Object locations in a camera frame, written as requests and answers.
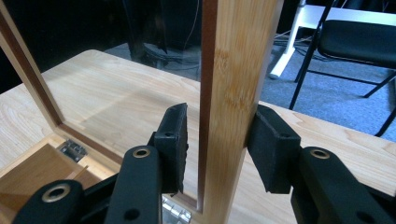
metal bracket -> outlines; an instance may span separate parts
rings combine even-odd
[[[189,224],[191,213],[170,200],[163,197],[163,222]]]
[[[60,151],[75,162],[79,162],[84,156],[88,154],[84,147],[70,139],[64,143]]]

wooden frame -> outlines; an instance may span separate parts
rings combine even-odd
[[[197,222],[227,222],[281,5],[276,0],[204,1]],[[2,1],[0,11],[0,45],[51,128],[120,163],[119,156],[63,123]]]

chair seat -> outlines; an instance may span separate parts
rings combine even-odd
[[[396,68],[396,27],[356,21],[325,21],[318,51],[328,57]]]

light wood tabletop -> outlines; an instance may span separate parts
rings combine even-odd
[[[123,155],[146,144],[170,105],[189,105],[186,191],[194,194],[200,84],[99,51],[79,54],[43,74],[65,122],[101,140]],[[324,147],[337,154],[360,182],[394,195],[396,143],[272,107],[302,137],[302,146]],[[24,85],[0,95],[0,167],[52,133]],[[265,193],[247,154],[229,223],[295,223],[289,195]]]

glass pane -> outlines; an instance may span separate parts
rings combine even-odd
[[[196,194],[202,0],[5,0],[64,123],[123,155],[187,103]]]

